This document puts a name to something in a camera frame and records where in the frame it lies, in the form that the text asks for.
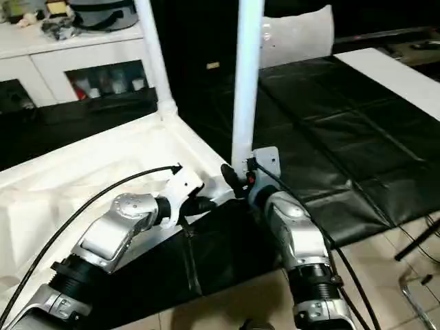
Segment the black ribbed joint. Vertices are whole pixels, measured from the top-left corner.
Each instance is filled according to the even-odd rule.
[[[158,213],[154,225],[159,225],[163,218],[171,216],[171,205],[169,200],[165,197],[156,198]]]
[[[56,275],[49,286],[82,303],[91,303],[98,287],[104,283],[107,273],[99,267],[71,254],[62,263],[55,262],[51,268]]]
[[[341,281],[323,263],[303,265],[287,273],[295,304],[311,300],[339,299]]]
[[[266,205],[266,201],[271,197],[274,193],[280,191],[275,186],[266,186],[261,189],[255,197],[255,204],[261,209],[264,210]]]

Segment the glass cabinet door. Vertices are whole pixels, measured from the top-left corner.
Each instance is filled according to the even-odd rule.
[[[148,88],[140,60],[65,72],[79,100],[124,94]]]

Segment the gray case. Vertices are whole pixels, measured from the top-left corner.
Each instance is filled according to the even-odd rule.
[[[91,31],[115,31],[138,21],[133,0],[71,0],[74,25]]]

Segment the white cloth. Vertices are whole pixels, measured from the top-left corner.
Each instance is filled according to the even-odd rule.
[[[299,16],[263,17],[260,67],[328,56],[334,40],[331,6]]]

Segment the cabinet door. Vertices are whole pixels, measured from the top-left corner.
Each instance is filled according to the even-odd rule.
[[[0,88],[2,85],[17,84],[37,107],[56,104],[52,93],[28,56],[0,60]]]
[[[146,83],[149,87],[154,86],[143,39],[35,54],[32,55],[32,61],[41,72],[58,103],[78,100],[78,86],[76,86],[76,91],[72,86],[72,76],[75,74],[71,73],[86,71],[86,68],[141,61]]]

